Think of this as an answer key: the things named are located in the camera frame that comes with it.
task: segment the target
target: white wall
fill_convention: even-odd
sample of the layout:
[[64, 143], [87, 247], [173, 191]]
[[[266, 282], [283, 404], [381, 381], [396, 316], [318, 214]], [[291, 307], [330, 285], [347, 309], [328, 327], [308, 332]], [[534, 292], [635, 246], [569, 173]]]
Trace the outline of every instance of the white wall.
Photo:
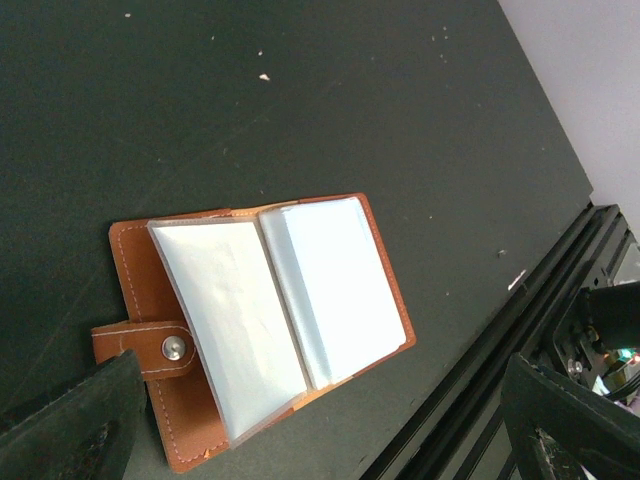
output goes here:
[[640, 1], [500, 0], [594, 187], [640, 234]]

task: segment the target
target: leather strap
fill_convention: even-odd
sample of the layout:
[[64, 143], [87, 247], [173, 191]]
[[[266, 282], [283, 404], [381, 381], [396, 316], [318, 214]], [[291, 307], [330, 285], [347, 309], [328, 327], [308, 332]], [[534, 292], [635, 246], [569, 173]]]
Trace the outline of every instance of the leather strap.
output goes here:
[[[170, 336], [180, 337], [186, 344], [179, 360], [169, 360], [162, 353], [162, 344]], [[135, 351], [145, 381], [186, 375], [198, 363], [193, 337], [184, 321], [120, 322], [92, 329], [91, 337], [98, 363], [127, 349]]]

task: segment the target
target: black cylinder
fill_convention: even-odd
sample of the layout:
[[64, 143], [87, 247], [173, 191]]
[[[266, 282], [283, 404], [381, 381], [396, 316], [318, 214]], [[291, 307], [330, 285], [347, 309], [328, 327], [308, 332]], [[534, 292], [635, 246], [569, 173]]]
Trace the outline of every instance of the black cylinder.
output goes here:
[[640, 348], [640, 282], [590, 290], [584, 300], [607, 349]]

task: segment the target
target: silver metal snap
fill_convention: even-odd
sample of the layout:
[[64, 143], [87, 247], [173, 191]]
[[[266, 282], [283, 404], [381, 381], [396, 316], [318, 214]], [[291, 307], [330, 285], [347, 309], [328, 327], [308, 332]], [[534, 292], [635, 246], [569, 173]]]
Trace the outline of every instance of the silver metal snap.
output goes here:
[[180, 360], [187, 353], [187, 344], [180, 337], [172, 335], [162, 342], [162, 354], [169, 360]]

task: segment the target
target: brown leather wallet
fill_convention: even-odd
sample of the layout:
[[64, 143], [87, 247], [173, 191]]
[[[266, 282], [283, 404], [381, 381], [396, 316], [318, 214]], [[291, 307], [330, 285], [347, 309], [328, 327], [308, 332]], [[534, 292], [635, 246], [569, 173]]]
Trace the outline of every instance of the brown leather wallet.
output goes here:
[[[364, 194], [316, 197], [249, 209], [221, 209], [168, 218], [246, 216], [285, 205], [349, 197], [356, 197], [362, 203], [407, 338], [406, 343], [394, 353], [356, 374], [360, 375], [416, 342], [387, 252]], [[229, 444], [191, 332], [147, 230], [149, 220], [151, 219], [115, 223], [109, 231], [129, 320], [94, 328], [93, 347], [98, 363], [129, 348], [136, 352], [143, 378], [147, 382], [167, 460], [175, 472], [183, 473], [224, 452]], [[162, 354], [164, 340], [172, 335], [179, 336], [186, 343], [186, 354], [178, 361], [168, 360]], [[306, 395], [280, 418], [290, 415], [340, 384]]]

